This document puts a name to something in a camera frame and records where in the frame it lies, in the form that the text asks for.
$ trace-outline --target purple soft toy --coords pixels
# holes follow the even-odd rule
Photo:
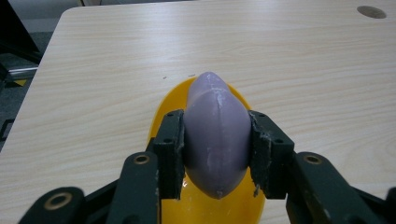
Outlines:
[[[184,125],[187,174],[208,196],[225,197],[248,167],[247,110],[220,77],[206,72],[191,84]]]

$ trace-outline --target wood grain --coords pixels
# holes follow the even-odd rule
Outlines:
[[[385,19],[357,7],[384,10]],[[396,186],[396,3],[196,1],[66,11],[0,154],[0,222],[43,193],[86,194],[145,149],[176,84],[214,71],[269,115],[296,151],[327,157],[353,186]],[[267,201],[261,223],[288,223]]]

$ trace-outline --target round hole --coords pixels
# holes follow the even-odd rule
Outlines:
[[[373,19],[384,19],[387,17],[387,14],[383,10],[376,7],[362,6],[358,7],[358,11],[360,14]]]
[[[73,196],[69,192],[54,194],[44,203],[44,208],[50,211],[56,210],[70,203],[72,198]]]
[[[346,221],[350,224],[366,224],[364,220],[362,220],[360,217],[353,216],[353,215],[348,215],[346,217]]]
[[[149,156],[146,155],[140,155],[134,158],[134,163],[136,164],[145,164],[149,162]]]
[[[322,163],[321,159],[317,156],[308,155],[304,157],[304,160],[315,165],[319,165]]]

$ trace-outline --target yellow plastic base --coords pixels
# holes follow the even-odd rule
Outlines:
[[[189,88],[194,80],[195,78],[187,79],[165,96],[152,121],[148,141],[151,137],[157,135],[165,114],[173,110],[186,108]],[[232,86],[229,85],[229,88],[245,108],[250,109],[250,105],[242,95]],[[247,173],[239,186],[221,200],[206,196],[186,176],[183,180],[181,200],[163,200],[163,224],[258,223],[264,206],[264,195],[260,191],[257,197],[253,197],[254,190],[255,187],[249,169],[247,169]]]

